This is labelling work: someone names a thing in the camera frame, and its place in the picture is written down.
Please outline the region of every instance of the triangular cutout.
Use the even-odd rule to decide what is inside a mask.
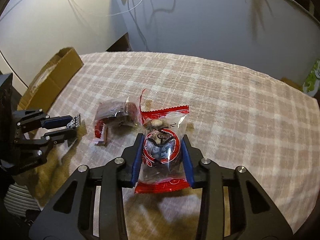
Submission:
[[[57,212],[62,212],[69,214],[71,212],[73,199],[75,197],[77,181],[71,182],[67,190],[62,194],[58,201],[54,204],[53,210]]]
[[[261,196],[256,187],[250,182],[247,181],[247,189],[249,193],[251,209],[253,214],[259,214],[261,212],[268,211],[270,209],[267,201]]]

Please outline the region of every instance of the checkered cloth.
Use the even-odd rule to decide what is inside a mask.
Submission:
[[[38,170],[46,182],[31,191],[40,203],[46,203],[79,165],[105,165],[134,143],[137,130],[111,130],[107,145],[95,146],[92,122],[100,101],[139,96],[147,88],[142,108],[147,100],[152,100],[152,110],[189,104],[191,144],[220,166],[245,166],[294,232],[304,223],[320,188],[320,112],[315,99],[268,75],[197,57],[106,52],[81,58],[84,66],[49,114],[81,113],[87,134],[64,157],[62,146],[50,153],[49,158],[63,157],[62,165]],[[195,238],[201,190],[123,193],[129,239]]]

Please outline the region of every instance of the plastic snack package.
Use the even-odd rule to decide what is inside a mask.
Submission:
[[[99,104],[93,121],[95,143],[105,143],[108,127],[127,125],[139,127],[142,124],[139,98],[133,96],[115,98]]]
[[[141,112],[145,139],[135,193],[163,193],[189,187],[180,151],[188,114],[189,106]]]

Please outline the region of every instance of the white cable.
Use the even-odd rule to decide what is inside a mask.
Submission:
[[[131,10],[135,9],[140,3],[142,3],[143,0],[141,0],[136,6],[132,7],[131,9],[127,10],[127,11],[124,11],[124,12],[119,12],[119,13],[115,13],[115,14],[109,14],[109,15],[99,15],[99,14],[94,14],[94,13],[91,13],[91,12],[87,12],[85,10],[83,10],[76,2],[75,0],[72,0],[73,3],[81,10],[83,11],[84,13],[87,13],[87,14],[90,14],[90,15],[93,15],[93,16],[98,16],[98,17],[108,17],[108,16],[115,16],[115,15],[119,15],[119,14],[123,14],[123,13],[127,13],[127,12],[130,12]]]

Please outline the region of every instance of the silver screw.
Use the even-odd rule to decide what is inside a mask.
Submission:
[[[123,162],[124,162],[124,159],[123,159],[123,158],[121,158],[121,157],[115,158],[115,163],[116,163],[116,164],[121,164],[121,163],[123,163]]]
[[[86,165],[81,165],[81,166],[78,167],[78,171],[80,171],[80,172],[84,172],[86,170],[87,170],[87,166]]]
[[[201,159],[201,162],[202,162],[203,164],[209,164],[209,163],[211,162],[211,160],[208,159],[208,158],[202,158],[202,159]]]
[[[240,172],[240,173],[244,173],[247,171],[247,169],[244,167],[244,166],[239,166],[237,167],[237,170]]]

